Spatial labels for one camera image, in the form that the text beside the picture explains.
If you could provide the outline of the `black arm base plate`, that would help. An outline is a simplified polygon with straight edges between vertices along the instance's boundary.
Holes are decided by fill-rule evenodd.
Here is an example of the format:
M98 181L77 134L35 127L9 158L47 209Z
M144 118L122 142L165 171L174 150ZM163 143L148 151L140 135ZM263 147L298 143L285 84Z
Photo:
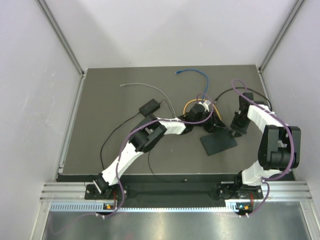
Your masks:
M230 199L262 198L260 186L244 186L239 183L222 182L125 182L123 190L118 184L108 186L100 193L94 184L86 187L85 200L121 200L122 196L129 202L139 197L143 201L162 203L167 198L170 202L181 197L183 200L195 197L196 201L222 201Z

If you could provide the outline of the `dark grey network switch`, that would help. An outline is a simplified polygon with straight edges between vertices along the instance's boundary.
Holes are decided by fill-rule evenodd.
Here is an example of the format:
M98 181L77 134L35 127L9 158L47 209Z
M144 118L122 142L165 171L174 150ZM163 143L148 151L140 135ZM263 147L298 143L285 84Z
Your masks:
M208 156L221 153L238 145L228 129L202 136L200 141Z

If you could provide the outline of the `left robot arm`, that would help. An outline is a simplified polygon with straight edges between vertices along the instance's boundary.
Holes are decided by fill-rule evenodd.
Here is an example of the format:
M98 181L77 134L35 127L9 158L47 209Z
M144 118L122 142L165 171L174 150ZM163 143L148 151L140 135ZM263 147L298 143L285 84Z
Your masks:
M194 127L202 127L207 133L226 129L217 108L209 100L199 101L188 111L175 118L159 118L147 115L124 139L117 158L93 181L96 192L109 198L113 185L119 183L121 175L141 155L150 152L165 135L185 135Z

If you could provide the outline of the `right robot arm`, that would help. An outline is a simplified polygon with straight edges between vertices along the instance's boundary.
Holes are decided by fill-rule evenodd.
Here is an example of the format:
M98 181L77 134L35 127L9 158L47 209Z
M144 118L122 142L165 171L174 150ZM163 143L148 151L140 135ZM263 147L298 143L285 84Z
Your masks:
M247 133L250 123L258 127L262 138L257 160L234 179L233 192L239 198L257 190L263 181L281 179L300 163L300 128L285 124L267 105L254 101L253 94L245 92L239 96L239 111L235 113L230 131L234 137L241 137Z

